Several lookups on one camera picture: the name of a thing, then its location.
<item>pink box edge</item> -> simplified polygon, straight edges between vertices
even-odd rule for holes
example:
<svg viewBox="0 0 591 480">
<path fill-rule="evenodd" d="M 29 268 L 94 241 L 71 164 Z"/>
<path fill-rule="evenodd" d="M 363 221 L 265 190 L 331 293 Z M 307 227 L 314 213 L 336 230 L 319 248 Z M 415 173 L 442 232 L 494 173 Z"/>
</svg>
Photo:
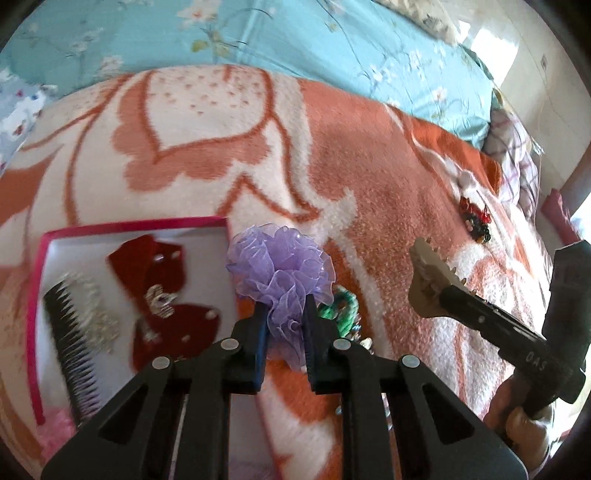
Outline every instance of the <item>pink box edge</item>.
<svg viewBox="0 0 591 480">
<path fill-rule="evenodd" d="M 39 291 L 41 288 L 41 276 L 47 256 L 49 245 L 59 238 L 71 238 L 76 236 L 106 235 L 109 233 L 141 232 L 146 230 L 171 230 L 177 228 L 205 228 L 205 227 L 224 227 L 228 232 L 228 220 L 226 217 L 184 217 L 168 218 L 158 220 L 134 220 L 131 222 L 113 222 L 100 223 L 97 225 L 85 225 L 67 227 L 45 233 L 40 240 L 39 249 L 35 258 L 35 266 L 31 275 L 31 288 L 29 290 L 29 301 L 27 308 L 27 326 L 25 338 L 25 353 L 27 358 L 27 380 L 29 385 L 29 395 L 31 406 L 37 425 L 45 423 L 43 414 L 43 403 L 41 401 L 41 392 L 37 381 L 37 305 Z"/>
</svg>

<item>bed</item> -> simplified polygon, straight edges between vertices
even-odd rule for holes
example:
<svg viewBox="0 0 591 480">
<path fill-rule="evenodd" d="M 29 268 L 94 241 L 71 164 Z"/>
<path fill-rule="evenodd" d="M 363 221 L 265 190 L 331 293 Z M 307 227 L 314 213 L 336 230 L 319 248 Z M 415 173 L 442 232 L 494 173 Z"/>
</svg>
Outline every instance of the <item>bed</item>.
<svg viewBox="0 0 591 480">
<path fill-rule="evenodd" d="M 0 69 L 58 96 L 120 73 L 226 63 L 388 102 L 476 148 L 488 132 L 492 81 L 470 55 L 370 0 L 50 0 L 0 53 Z"/>
<path fill-rule="evenodd" d="M 46 445 L 24 360 L 28 282 L 41 235 L 67 226 L 210 215 L 232 233 L 296 226 L 358 295 L 379 355 L 417 354 L 485 413 L 510 369 L 457 322 L 412 312 L 408 247 L 432 236 L 471 288 L 538 330 L 550 267 L 515 192 L 499 199 L 502 162 L 474 147 L 492 83 L 463 49 L 371 2 L 93 1 L 72 36 L 53 38 L 72 25 L 61 5 L 43 3 L 0 54 L 63 96 L 0 179 L 0 434 L 34 476 Z M 470 239 L 460 195 L 491 209 L 490 243 Z M 252 473 L 240 478 L 336 478 L 337 400 L 281 362 L 267 370 L 260 464 L 242 452 Z"/>
</svg>

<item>hand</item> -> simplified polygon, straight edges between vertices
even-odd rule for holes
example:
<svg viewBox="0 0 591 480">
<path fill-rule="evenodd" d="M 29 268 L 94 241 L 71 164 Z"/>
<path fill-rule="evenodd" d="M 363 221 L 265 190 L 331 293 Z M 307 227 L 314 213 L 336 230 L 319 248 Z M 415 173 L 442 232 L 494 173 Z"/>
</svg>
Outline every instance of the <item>hand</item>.
<svg viewBox="0 0 591 480">
<path fill-rule="evenodd" d="M 528 472 L 536 470 L 544 461 L 550 447 L 550 429 L 554 421 L 554 407 L 549 405 L 529 418 L 523 408 L 514 407 L 515 393 L 520 380 L 510 377 L 497 389 L 484 423 L 498 433 L 503 429 L 513 441 L 512 450 Z"/>
</svg>

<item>white wall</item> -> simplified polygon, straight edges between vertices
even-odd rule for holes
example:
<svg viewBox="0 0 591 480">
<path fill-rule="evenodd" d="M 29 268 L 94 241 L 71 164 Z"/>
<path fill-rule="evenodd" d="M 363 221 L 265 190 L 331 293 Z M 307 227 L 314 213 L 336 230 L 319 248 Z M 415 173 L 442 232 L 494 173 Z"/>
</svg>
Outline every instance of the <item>white wall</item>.
<svg viewBox="0 0 591 480">
<path fill-rule="evenodd" d="M 498 42 L 474 42 L 480 29 L 518 48 L 497 82 L 532 137 L 543 147 L 542 194 L 560 188 L 591 141 L 591 97 L 566 52 L 540 16 L 523 0 L 443 0 L 454 20 L 470 24 L 464 44 L 485 63 L 507 53 Z M 547 67 L 541 66 L 542 57 Z"/>
</svg>

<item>black device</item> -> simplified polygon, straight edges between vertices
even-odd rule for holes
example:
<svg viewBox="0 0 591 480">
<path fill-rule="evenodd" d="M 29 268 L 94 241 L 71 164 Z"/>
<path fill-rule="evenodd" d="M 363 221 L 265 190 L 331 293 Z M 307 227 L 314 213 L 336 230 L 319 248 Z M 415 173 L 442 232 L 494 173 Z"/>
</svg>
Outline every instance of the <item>black device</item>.
<svg viewBox="0 0 591 480">
<path fill-rule="evenodd" d="M 411 253 L 415 269 L 424 271 L 420 267 L 429 262 L 445 273 L 438 307 L 480 331 L 501 358 L 515 365 L 528 383 L 520 401 L 526 413 L 533 415 L 556 398 L 573 403 L 585 381 L 581 366 L 591 332 L 586 295 L 591 245 L 581 242 L 557 252 L 543 328 L 555 337 L 545 339 L 468 292 L 428 241 L 419 240 Z M 565 302 L 570 309 L 565 310 Z M 252 317 L 236 323 L 231 338 L 198 357 L 155 359 L 82 426 L 49 461 L 41 479 L 168 479 L 173 468 L 174 480 L 226 480 L 230 395 L 261 389 L 268 313 L 257 303 Z M 318 316 L 311 295 L 302 327 L 312 391 L 342 396 L 343 479 L 394 478 L 382 392 L 388 397 L 403 479 L 527 479 L 511 449 L 418 358 L 381 358 L 340 338 L 335 322 Z"/>
<path fill-rule="evenodd" d="M 198 357 L 160 357 L 117 393 L 49 461 L 42 480 L 228 478 L 230 394 L 256 394 L 264 378 L 268 308 Z M 403 478 L 526 480 L 520 460 L 416 357 L 371 355 L 339 336 L 306 299 L 304 344 L 311 389 L 341 394 L 343 479 L 393 479 L 382 402 L 386 392 Z M 179 425 L 185 395 L 186 412 Z"/>
</svg>

